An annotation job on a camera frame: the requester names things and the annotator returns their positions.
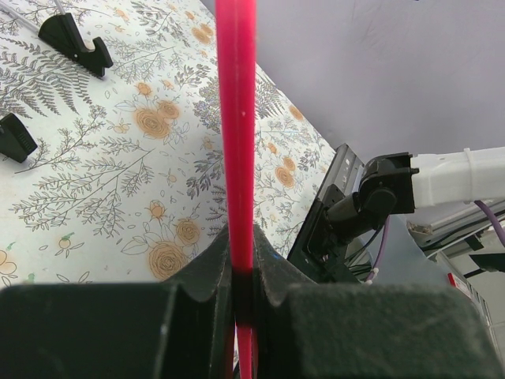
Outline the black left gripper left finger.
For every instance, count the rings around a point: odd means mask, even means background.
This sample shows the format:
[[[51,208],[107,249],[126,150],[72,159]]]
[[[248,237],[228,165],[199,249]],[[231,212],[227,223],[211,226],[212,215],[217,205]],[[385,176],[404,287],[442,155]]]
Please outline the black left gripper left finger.
[[[227,229],[161,283],[1,292],[4,378],[230,378],[233,360]]]

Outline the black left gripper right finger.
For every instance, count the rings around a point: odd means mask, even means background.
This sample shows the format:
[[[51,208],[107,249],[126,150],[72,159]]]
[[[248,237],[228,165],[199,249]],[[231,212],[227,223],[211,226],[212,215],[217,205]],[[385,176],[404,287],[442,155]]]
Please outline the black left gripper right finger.
[[[258,378],[493,378],[496,351],[450,287],[317,284],[254,230]]]

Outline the pink framed whiteboard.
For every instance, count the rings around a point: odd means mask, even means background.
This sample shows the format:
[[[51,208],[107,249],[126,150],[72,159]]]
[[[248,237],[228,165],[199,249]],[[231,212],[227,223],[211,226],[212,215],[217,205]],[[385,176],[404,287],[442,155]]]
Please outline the pink framed whiteboard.
[[[215,22],[240,376],[254,378],[257,351],[253,325],[256,3],[217,1]]]

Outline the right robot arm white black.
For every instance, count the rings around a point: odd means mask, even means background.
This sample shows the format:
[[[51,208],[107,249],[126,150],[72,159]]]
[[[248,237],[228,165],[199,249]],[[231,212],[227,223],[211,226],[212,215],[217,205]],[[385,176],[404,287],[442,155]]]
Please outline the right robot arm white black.
[[[382,227],[390,215],[503,198],[503,147],[395,153],[368,161],[357,190],[327,208],[325,220],[339,238],[351,240]]]

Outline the floral patterned table mat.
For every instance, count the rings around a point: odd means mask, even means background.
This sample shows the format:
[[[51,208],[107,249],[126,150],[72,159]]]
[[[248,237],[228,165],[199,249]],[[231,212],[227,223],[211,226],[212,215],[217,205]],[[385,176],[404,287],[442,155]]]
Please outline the floral patterned table mat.
[[[1,112],[37,149],[1,160],[1,285],[153,282],[226,223],[215,21],[199,1],[62,1],[102,78],[1,15]],[[11,1],[37,26],[52,1]]]

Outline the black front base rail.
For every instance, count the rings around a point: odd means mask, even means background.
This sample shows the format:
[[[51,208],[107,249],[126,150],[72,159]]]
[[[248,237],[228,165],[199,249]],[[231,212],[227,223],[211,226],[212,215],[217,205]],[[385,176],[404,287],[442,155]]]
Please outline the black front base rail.
[[[353,192],[362,161],[347,144],[335,150],[287,260],[316,283],[356,283],[345,264],[349,243],[338,237],[327,211]]]

